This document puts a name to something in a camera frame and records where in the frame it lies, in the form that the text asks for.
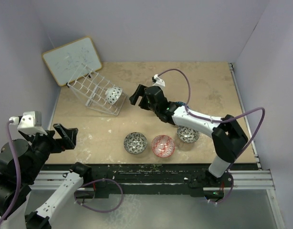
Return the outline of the white black diamond bowl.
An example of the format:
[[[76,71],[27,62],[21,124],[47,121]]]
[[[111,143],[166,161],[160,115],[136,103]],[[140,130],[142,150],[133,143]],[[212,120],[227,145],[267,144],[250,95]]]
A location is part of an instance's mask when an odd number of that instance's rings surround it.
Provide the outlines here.
[[[105,100],[110,104],[114,105],[117,100],[120,98],[123,89],[120,87],[111,87],[108,88],[105,92]]]

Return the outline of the black leaf pattern bowl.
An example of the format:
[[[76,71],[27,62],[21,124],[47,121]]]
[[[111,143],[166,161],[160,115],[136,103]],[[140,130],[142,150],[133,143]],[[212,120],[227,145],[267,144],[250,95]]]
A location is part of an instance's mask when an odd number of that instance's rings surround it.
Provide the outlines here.
[[[147,139],[142,133],[132,132],[129,133],[124,139],[124,148],[130,154],[141,154],[146,147]]]

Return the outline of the red geometric pattern bowl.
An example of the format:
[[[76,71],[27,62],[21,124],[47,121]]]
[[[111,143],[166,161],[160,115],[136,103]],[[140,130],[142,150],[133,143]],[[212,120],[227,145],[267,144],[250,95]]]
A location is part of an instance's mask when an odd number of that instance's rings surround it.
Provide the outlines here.
[[[151,149],[157,157],[167,158],[173,155],[175,142],[167,135],[158,135],[152,140]]]

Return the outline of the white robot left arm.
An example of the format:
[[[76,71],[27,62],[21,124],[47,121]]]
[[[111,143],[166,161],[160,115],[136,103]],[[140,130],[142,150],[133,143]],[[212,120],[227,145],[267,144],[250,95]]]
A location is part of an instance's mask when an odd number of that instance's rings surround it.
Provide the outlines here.
[[[9,139],[0,151],[0,229],[50,229],[56,214],[80,187],[92,182],[91,168],[82,163],[71,165],[63,183],[34,212],[26,215],[30,186],[42,170],[50,154],[72,150],[76,146],[77,128],[54,124],[44,134]]]

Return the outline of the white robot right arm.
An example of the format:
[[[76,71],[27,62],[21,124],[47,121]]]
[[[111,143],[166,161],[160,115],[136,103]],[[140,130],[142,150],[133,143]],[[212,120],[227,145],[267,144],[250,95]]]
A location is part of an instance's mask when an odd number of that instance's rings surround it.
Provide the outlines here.
[[[135,105],[139,97],[141,100],[138,106],[154,112],[162,122],[188,127],[212,139],[216,156],[207,170],[206,182],[212,187],[218,186],[223,181],[224,173],[248,143],[248,138],[236,119],[231,115],[212,118],[191,112],[186,105],[169,101],[159,86],[147,87],[140,84],[129,97],[130,103]]]

